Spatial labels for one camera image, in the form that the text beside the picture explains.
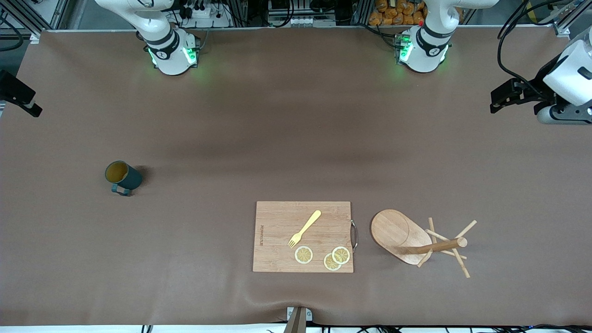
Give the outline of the dark teal mug yellow inside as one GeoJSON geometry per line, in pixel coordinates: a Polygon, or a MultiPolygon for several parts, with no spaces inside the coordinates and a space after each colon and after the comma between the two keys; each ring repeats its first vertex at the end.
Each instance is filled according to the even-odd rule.
{"type": "Polygon", "coordinates": [[[105,179],[111,184],[111,192],[130,196],[142,184],[142,175],[122,160],[110,163],[105,169],[105,179]]]}

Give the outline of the wooden mug tree rack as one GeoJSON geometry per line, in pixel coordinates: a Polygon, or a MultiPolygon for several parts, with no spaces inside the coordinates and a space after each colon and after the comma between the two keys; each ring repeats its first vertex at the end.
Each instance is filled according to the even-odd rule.
{"type": "Polygon", "coordinates": [[[381,248],[403,263],[421,267],[434,253],[444,253],[457,260],[466,278],[470,278],[465,256],[459,248],[468,244],[465,235],[476,224],[472,221],[457,236],[449,239],[435,231],[433,219],[428,219],[429,227],[423,229],[416,222],[397,210],[382,210],[376,213],[370,223],[370,234],[381,248]]]}

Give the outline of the orange toy bread pile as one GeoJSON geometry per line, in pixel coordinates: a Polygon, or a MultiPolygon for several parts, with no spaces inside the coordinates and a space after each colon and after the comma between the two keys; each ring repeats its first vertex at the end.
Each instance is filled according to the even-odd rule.
{"type": "Polygon", "coordinates": [[[428,14],[423,0],[374,0],[368,25],[422,25],[428,14]]]}

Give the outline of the white power strip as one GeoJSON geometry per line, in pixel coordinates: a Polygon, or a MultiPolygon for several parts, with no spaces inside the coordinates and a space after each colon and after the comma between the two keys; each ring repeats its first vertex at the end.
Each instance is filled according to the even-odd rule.
{"type": "Polygon", "coordinates": [[[230,28],[235,27],[229,7],[220,2],[195,2],[179,11],[182,28],[230,28]]]}

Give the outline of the brown table mat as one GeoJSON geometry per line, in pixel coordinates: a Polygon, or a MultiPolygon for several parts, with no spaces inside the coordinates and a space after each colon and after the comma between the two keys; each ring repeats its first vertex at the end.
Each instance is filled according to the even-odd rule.
{"type": "Polygon", "coordinates": [[[530,104],[497,28],[461,27],[430,74],[362,28],[209,35],[166,76],[133,32],[45,32],[0,117],[0,326],[277,322],[592,326],[592,126],[530,104]],[[106,167],[142,175],[111,192],[106,167]],[[257,202],[350,202],[353,273],[254,272],[257,202]],[[382,210],[449,239],[421,267],[373,240],[382,210]]]}

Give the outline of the grey control box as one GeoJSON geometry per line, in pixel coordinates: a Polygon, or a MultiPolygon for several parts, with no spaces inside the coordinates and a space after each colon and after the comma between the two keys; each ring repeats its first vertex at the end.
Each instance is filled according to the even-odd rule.
{"type": "Polygon", "coordinates": [[[336,25],[338,0],[262,0],[264,20],[271,27],[321,28],[336,25]]]}

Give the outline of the yellow plastic fork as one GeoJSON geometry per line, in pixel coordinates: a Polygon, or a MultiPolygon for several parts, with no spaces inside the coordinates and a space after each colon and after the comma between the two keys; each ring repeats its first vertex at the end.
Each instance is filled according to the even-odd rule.
{"type": "Polygon", "coordinates": [[[308,218],[308,221],[306,221],[305,225],[299,230],[299,232],[290,238],[288,242],[289,248],[294,248],[294,246],[302,240],[303,234],[320,218],[321,214],[322,212],[320,210],[315,210],[312,213],[311,217],[308,218]]]}

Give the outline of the wooden cutting board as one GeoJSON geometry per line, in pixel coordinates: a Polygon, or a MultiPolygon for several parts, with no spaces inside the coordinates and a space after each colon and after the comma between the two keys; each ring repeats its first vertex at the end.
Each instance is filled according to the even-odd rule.
{"type": "Polygon", "coordinates": [[[257,202],[254,220],[254,272],[281,273],[353,273],[352,208],[350,202],[257,202]],[[299,232],[315,210],[320,218],[303,234],[302,240],[289,248],[290,238],[299,232]],[[308,264],[294,257],[300,246],[312,249],[308,264]],[[323,259],[336,247],[346,247],[351,259],[339,270],[329,271],[323,259]]]}

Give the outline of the aluminium frame profile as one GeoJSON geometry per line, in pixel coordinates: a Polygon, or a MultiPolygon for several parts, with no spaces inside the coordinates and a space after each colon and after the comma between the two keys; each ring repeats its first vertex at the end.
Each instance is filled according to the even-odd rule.
{"type": "Polygon", "coordinates": [[[568,37],[571,25],[588,9],[592,9],[592,0],[569,0],[565,5],[556,6],[550,13],[556,35],[568,37]]]}
{"type": "Polygon", "coordinates": [[[0,0],[0,40],[19,36],[38,43],[41,33],[60,28],[71,0],[0,0]]]}

